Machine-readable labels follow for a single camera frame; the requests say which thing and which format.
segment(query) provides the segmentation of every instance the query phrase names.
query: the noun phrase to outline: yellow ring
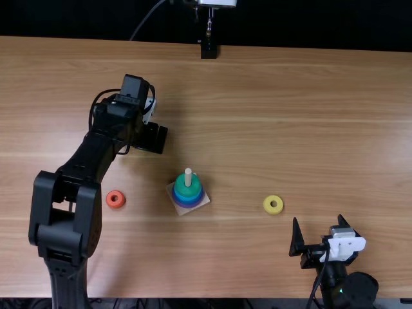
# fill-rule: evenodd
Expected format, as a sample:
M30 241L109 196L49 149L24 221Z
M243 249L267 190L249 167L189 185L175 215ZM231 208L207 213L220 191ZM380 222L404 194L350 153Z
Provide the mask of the yellow ring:
M277 204L275 207L271 205L273 201ZM268 214L280 214L283 210L283 201L276 195L270 195L263 201L263 208Z

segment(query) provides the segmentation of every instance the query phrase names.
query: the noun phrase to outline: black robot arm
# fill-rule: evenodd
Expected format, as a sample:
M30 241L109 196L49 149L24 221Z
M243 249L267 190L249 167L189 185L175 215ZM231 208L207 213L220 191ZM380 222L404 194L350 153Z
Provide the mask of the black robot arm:
M330 235L322 236L322 243L305 245L297 219L293 220L293 234L289 256L301 256L302 269L316 269L314 287L307 308L310 308L317 283L320 283L325 309L372 309L378 292L378 281L363 272L346 272L362 250L366 241L351 228L342 215L338 225L330 227Z
M153 98L146 108L150 89ZM75 154L55 173L41 171L34 181L28 236L48 267L54 309L91 308L87 262L102 230L100 183L116 155L130 147L163 151L167 128L143 121L151 113L154 88L141 77L126 75L122 89L112 90L120 93L93 102L89 132ZM125 146L125 153L119 153ZM71 205L68 210L53 208L64 200Z

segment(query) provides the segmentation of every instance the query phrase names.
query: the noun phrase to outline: orange ring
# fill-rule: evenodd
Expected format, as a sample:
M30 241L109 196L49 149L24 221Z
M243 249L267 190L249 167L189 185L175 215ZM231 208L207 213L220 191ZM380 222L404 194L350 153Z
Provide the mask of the orange ring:
M125 202L126 198L124 197L124 194L117 190L110 191L106 196L106 203L112 209L118 209L123 207Z

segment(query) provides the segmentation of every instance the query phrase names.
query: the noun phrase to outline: black background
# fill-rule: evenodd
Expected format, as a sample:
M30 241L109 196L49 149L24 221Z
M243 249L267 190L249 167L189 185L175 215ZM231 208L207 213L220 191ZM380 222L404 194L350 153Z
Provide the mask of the black background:
M127 40L156 2L1 0L0 34ZM412 1L238 0L215 27L219 44L410 52ZM196 29L193 9L168 0L135 40L193 43Z

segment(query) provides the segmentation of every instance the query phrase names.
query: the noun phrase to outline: black cable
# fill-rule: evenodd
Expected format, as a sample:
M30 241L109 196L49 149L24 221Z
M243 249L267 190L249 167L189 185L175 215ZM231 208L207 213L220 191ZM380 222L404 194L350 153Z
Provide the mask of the black cable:
M113 309L116 309L117 302L118 302L118 298L116 298L115 304L113 305Z
M143 26L143 24L147 21L147 19L150 17L150 15L152 15L152 13L162 4L164 3L166 0L159 0L159 2L157 2L152 9L150 9L149 13L146 14L146 16L142 19L142 21L140 22L140 24L136 27L136 29L134 30L133 34L131 35L129 41L133 41L133 39L135 38L137 32L139 31L139 29Z
M246 298L246 303L247 303L247 305L249 306L250 309L254 309L254 307L252 306L252 303L247 298Z
M314 303L318 309L323 309L324 306L317 300L316 296L314 296Z
M306 303L305 309L310 309L310 305L312 304L312 300L315 297L316 290L317 290L318 286L321 284L322 277L323 277L323 274L324 274L324 270L326 268L326 264L328 264L328 262L329 262L329 253L330 253L330 247L328 246L326 248L326 257L324 259L324 263L323 263L321 273L319 274L319 277L315 281L315 285L312 288L312 292L310 293L310 296L309 296L308 302Z
M97 97L95 97L95 99L93 100L93 103L90 106L90 111L89 111L89 131L91 130L91 126L93 125L93 110L95 109L95 106L97 104L97 101L99 100L99 98L101 96L103 96L105 93L109 93L109 92L116 92L116 91L120 91L120 89L108 89L105 91L100 92Z

